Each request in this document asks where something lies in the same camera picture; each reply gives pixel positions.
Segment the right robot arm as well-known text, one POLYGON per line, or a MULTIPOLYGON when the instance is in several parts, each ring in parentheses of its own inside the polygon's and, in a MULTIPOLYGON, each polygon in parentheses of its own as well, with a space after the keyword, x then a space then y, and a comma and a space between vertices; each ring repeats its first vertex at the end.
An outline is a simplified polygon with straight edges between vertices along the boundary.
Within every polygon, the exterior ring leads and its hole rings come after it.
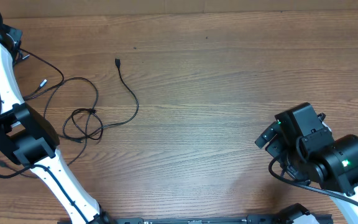
POLYGON ((325 117, 302 103, 276 114, 255 145, 271 155, 273 177, 327 195, 348 223, 358 223, 358 136, 334 139, 325 117))

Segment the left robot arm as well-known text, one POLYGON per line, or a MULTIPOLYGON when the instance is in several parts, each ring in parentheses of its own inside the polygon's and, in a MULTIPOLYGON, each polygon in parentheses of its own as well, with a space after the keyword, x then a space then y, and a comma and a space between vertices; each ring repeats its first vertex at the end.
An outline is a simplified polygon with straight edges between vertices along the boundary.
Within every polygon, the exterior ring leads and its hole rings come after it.
POLYGON ((53 126, 22 96, 13 68, 26 59, 22 31, 7 26, 0 13, 0 151, 23 169, 0 174, 10 179, 29 170, 52 191, 71 223, 110 223, 108 214, 81 186, 59 149, 53 126))

